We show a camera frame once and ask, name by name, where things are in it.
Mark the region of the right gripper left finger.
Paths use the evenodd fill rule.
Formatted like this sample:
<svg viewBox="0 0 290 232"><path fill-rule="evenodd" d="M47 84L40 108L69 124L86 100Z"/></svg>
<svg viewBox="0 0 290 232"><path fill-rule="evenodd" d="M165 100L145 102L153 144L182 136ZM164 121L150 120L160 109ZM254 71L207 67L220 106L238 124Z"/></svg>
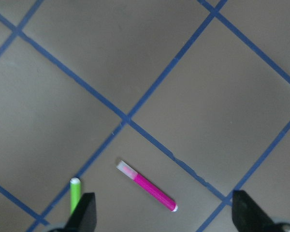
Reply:
<svg viewBox="0 0 290 232"><path fill-rule="evenodd" d="M94 232L97 225L95 193L84 193L64 227L65 232Z"/></svg>

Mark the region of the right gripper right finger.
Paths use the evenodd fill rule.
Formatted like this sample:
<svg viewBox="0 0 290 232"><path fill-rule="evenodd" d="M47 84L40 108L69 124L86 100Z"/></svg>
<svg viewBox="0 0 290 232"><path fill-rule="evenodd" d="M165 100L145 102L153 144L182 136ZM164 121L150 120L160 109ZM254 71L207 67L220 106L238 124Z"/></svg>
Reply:
<svg viewBox="0 0 290 232"><path fill-rule="evenodd" d="M239 232L269 232L274 221L244 191L232 193L232 222Z"/></svg>

